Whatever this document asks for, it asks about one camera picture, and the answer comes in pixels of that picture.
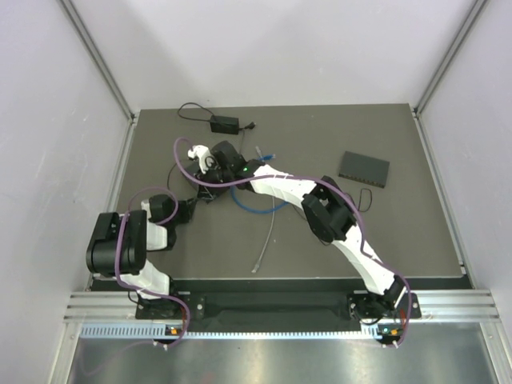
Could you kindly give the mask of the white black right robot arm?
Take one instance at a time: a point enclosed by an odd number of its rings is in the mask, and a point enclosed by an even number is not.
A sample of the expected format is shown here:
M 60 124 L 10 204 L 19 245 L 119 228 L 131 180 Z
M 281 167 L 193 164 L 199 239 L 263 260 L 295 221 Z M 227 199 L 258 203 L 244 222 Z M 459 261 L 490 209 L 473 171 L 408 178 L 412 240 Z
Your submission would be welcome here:
M 198 162 L 198 184 L 206 189 L 237 187 L 279 199 L 303 212 L 318 240 L 336 247 L 361 276 L 366 296 L 355 306 L 363 318 L 412 311 L 407 280 L 386 265 L 366 240 L 362 216 L 332 178 L 303 178 L 279 171 L 260 158 L 247 160 L 228 142 L 213 148 L 193 146 L 188 156 Z

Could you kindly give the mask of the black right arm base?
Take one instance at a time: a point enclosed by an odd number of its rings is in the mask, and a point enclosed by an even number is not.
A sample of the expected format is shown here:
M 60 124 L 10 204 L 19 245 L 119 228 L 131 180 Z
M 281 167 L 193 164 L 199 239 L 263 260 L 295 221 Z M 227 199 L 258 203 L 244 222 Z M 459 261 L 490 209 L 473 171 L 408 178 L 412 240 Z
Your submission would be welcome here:
M 374 294 L 352 293 L 347 295 L 349 310 L 353 316 L 362 320 L 371 319 L 392 319 L 397 318 L 401 313 L 407 315 L 409 308 L 409 297 L 405 294 L 399 304 L 385 304 L 383 300 Z

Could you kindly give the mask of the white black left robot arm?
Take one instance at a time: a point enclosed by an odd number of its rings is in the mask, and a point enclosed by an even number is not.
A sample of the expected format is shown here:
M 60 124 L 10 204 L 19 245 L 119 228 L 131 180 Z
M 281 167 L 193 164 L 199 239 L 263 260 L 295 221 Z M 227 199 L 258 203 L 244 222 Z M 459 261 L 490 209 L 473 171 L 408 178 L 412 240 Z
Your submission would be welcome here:
M 120 277 L 137 292 L 139 317 L 171 318 L 183 309 L 172 278 L 147 258 L 149 252 L 172 250 L 176 227 L 191 221 L 196 198 L 175 201 L 157 194 L 141 202 L 127 220 L 116 212 L 101 213 L 86 250 L 92 274 Z

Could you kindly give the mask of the black left power adapter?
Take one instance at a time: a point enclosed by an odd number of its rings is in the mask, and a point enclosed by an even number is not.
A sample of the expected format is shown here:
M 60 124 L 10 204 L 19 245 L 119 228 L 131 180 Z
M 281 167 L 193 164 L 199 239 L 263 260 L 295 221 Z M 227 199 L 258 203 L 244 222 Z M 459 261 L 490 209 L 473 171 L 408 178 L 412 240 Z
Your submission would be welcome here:
M 240 123 L 238 118 L 213 115 L 209 119 L 210 129 L 217 134 L 238 135 Z

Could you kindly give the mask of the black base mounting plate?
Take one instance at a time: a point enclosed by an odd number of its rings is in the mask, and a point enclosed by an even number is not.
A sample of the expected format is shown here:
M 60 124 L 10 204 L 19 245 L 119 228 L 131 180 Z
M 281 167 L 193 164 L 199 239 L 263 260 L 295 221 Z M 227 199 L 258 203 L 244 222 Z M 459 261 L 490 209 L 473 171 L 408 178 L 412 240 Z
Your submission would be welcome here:
M 193 321 L 220 319 L 267 320 L 272 315 L 278 318 L 296 318 L 311 315 L 328 319 L 350 321 L 362 320 L 349 310 L 347 295 L 356 292 L 192 292 L 183 294 L 181 300 L 190 308 Z M 410 316 L 421 317 L 416 295 L 409 299 L 412 305 Z

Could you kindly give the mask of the aluminium left corner post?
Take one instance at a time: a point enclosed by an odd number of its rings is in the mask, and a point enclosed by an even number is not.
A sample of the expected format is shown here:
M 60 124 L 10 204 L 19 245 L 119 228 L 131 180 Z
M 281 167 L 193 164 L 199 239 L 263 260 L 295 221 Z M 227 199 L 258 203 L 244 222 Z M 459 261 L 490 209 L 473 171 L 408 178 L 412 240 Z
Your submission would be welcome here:
M 104 59 L 100 49 L 97 47 L 93 36 L 86 24 L 84 23 L 82 16 L 78 12 L 75 4 L 70 0 L 57 0 L 57 4 L 62 8 L 64 15 L 69 20 L 75 33 L 82 42 L 86 52 L 90 56 L 92 63 L 99 72 L 102 80 L 109 89 L 111 95 L 114 97 L 121 112 L 125 115 L 129 122 L 135 120 L 135 112 L 129 106 L 128 101 L 123 95 L 121 88 L 114 79 L 110 68 L 108 67 L 106 60 Z

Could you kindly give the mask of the aluminium corner post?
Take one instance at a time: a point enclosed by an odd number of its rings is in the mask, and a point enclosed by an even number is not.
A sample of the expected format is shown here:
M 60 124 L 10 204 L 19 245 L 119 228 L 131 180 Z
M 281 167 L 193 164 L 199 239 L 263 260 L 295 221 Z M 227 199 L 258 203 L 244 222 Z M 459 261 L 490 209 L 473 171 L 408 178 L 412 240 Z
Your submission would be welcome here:
M 437 88 L 440 86 L 442 80 L 454 63 L 459 51 L 465 44 L 472 29 L 477 24 L 488 4 L 488 0 L 476 0 L 472 1 L 470 4 L 469 10 L 462 18 L 460 26 L 456 29 L 454 36 L 450 40 L 450 44 L 447 46 L 439 64 L 437 64 L 432 76 L 430 77 L 430 80 L 426 85 L 426 88 L 421 94 L 421 97 L 419 98 L 415 107 L 412 108 L 414 118 L 419 119 L 422 112 L 429 105 L 430 100 L 434 96 Z
M 108 67 L 106 60 L 104 59 L 100 49 L 97 47 L 93 36 L 86 24 L 84 23 L 82 16 L 78 12 L 75 4 L 70 0 L 57 0 L 57 4 L 62 8 L 64 15 L 69 20 L 75 33 L 82 42 L 86 52 L 90 56 L 92 63 L 99 72 L 102 80 L 109 89 L 111 95 L 114 97 L 121 112 L 125 115 L 129 122 L 135 120 L 135 112 L 129 106 L 128 101 L 123 95 L 121 88 L 114 79 L 110 68 Z

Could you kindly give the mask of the aluminium frame rail front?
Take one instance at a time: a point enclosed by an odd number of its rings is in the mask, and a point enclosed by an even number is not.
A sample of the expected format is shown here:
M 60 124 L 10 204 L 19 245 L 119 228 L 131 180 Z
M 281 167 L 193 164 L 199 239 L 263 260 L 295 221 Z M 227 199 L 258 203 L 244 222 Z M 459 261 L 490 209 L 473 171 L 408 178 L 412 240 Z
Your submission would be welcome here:
M 136 295 L 122 291 L 76 292 L 65 310 L 67 322 L 170 321 L 182 318 L 178 304 L 137 304 Z M 208 292 L 185 293 L 183 301 L 194 321 L 220 314 L 241 316 L 299 315 L 317 321 L 347 320 L 349 300 L 340 292 Z M 384 320 L 398 320 L 411 308 L 410 321 L 494 322 L 499 314 L 486 290 L 418 290 L 411 304 L 404 298 L 399 309 Z

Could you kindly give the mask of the aluminium right corner post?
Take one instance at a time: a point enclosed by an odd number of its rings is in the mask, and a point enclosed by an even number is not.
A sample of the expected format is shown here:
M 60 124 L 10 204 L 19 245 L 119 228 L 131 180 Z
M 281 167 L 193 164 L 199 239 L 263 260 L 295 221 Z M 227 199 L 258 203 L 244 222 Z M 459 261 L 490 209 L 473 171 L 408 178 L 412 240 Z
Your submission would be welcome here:
M 426 88 L 421 94 L 421 97 L 419 98 L 415 107 L 412 108 L 414 118 L 419 119 L 422 112 L 429 105 L 430 100 L 434 96 L 437 88 L 440 86 L 442 80 L 454 63 L 459 51 L 465 44 L 472 29 L 477 24 L 488 4 L 488 0 L 476 0 L 472 1 L 470 4 L 469 10 L 462 18 L 460 26 L 456 29 L 454 36 L 450 40 L 450 44 L 447 46 L 439 64 L 437 64 L 432 76 L 430 77 L 430 80 L 426 85 Z

